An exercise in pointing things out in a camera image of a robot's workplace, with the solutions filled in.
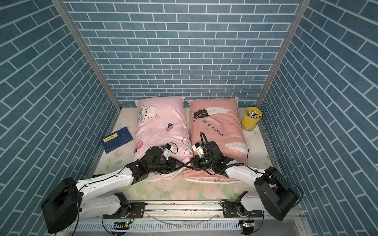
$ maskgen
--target blue book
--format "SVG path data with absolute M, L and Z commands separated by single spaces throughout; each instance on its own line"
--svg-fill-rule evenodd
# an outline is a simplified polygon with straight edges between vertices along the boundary
M 101 143 L 104 147 L 105 152 L 109 153 L 119 148 L 120 146 L 130 142 L 131 140 L 133 140 L 133 137 L 131 136 L 127 127 L 124 127 L 101 139 Z

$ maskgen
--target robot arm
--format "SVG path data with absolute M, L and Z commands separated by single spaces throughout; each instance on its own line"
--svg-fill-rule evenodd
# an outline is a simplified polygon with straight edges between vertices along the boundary
M 123 193 L 95 197 L 142 181 L 150 172 L 167 174 L 183 166 L 174 158 L 166 159 L 161 148 L 151 147 L 143 158 L 112 173 L 78 181 L 66 178 L 41 203 L 48 232 L 56 233 L 67 228 L 77 216 L 81 219 L 98 215 L 107 218 L 128 216 L 130 204 Z
M 163 155 L 159 147 L 151 147 L 143 158 L 118 171 L 86 180 L 74 181 L 71 177 L 62 180 L 41 203 L 48 232 L 56 233 L 67 228 L 78 216 L 81 219 L 100 214 L 107 218 L 128 216 L 130 204 L 123 193 L 95 197 L 142 181 L 150 172 L 167 174 L 182 167 L 197 171 L 211 168 L 217 174 L 255 186 L 257 193 L 244 192 L 235 201 L 241 216 L 248 215 L 252 210 L 266 210 L 274 218 L 282 220 L 298 201 L 297 192 L 274 167 L 267 170 L 253 169 L 223 156 L 215 142 L 208 143 L 206 140 L 206 146 L 207 149 L 198 152 L 201 157 L 197 155 L 186 164 L 172 157 L 166 158 L 167 155 Z
M 252 210 L 266 210 L 274 218 L 283 220 L 290 209 L 300 201 L 291 182 L 285 180 L 276 168 L 253 169 L 223 156 L 215 142 L 207 142 L 203 132 L 201 132 L 201 140 L 202 147 L 198 143 L 193 146 L 198 153 L 198 156 L 193 158 L 193 169 L 211 168 L 217 174 L 255 186 L 257 193 L 244 192 L 235 201 L 240 215 L 248 215 Z

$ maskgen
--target yellow cup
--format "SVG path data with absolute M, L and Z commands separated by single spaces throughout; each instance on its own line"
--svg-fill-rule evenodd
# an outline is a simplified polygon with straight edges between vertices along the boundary
M 250 107 L 247 107 L 245 109 L 245 112 L 244 112 L 244 116 L 243 116 L 243 119 L 242 119 L 242 129 L 246 130 L 246 131 L 251 131 L 253 130 L 257 123 L 259 122 L 259 120 L 261 119 L 262 116 L 260 116 L 259 118 L 251 118 L 249 117 L 249 112 L 252 112 L 252 111 L 255 111 L 259 114 L 262 114 L 260 109 L 256 108 L 256 107 L 253 107 L 253 106 L 250 106 Z

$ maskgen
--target pink pillow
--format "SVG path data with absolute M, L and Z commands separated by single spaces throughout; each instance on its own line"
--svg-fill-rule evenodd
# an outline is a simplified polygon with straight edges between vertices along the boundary
M 133 161 L 141 159 L 148 148 L 170 142 L 175 143 L 178 147 L 178 150 L 174 150 L 177 153 L 171 153 L 170 157 L 184 163 L 192 158 L 192 145 L 185 123 L 184 99 L 181 96 L 173 96 L 150 97 L 135 101 L 139 112 Z M 151 173 L 148 179 L 169 178 L 173 175 L 173 173 L 163 174 L 158 177 Z
M 190 141 L 201 143 L 200 132 L 209 142 L 215 141 L 223 155 L 240 163 L 248 163 L 248 144 L 242 133 L 237 107 L 238 98 L 196 99 L 189 101 Z M 204 171 L 186 170 L 184 178 L 194 181 L 235 182 L 221 175 L 211 176 Z

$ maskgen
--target pillowcase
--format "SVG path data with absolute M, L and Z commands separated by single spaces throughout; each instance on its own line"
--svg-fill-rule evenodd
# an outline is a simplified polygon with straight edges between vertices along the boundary
M 201 143 L 200 132 L 209 142 L 215 141 L 224 156 L 248 164 L 248 144 L 239 122 L 238 98 L 196 99 L 189 101 L 190 141 Z M 221 175 L 211 176 L 205 171 L 187 169 L 184 178 L 192 181 L 240 182 Z
M 176 147 L 171 144 L 175 147 L 174 152 L 177 153 L 170 153 L 170 157 L 184 163 L 192 158 L 192 145 L 185 123 L 184 99 L 181 96 L 173 96 L 150 97 L 135 101 L 138 108 L 138 127 L 133 161 L 141 159 L 150 147 L 167 143 L 177 145 Z M 150 173 L 148 179 L 170 178 L 177 173 L 159 176 Z

